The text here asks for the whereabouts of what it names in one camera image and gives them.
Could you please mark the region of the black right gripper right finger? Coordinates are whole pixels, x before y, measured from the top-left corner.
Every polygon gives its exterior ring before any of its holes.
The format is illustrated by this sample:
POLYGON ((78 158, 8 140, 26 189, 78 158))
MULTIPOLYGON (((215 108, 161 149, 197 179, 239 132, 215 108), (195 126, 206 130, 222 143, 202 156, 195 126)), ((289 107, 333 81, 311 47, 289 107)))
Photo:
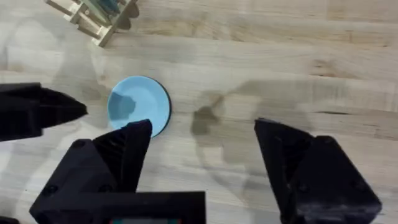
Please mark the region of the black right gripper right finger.
POLYGON ((382 202, 335 138, 259 118, 259 142, 282 223, 368 224, 382 202))

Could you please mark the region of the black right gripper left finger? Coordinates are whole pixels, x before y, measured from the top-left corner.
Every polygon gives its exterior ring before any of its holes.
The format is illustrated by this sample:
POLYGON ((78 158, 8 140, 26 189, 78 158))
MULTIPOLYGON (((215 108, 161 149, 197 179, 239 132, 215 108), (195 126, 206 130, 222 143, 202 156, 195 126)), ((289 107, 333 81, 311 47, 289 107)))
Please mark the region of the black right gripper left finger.
POLYGON ((148 119, 98 136, 78 139, 68 149, 29 212, 37 223, 107 223, 136 193, 152 135, 148 119))

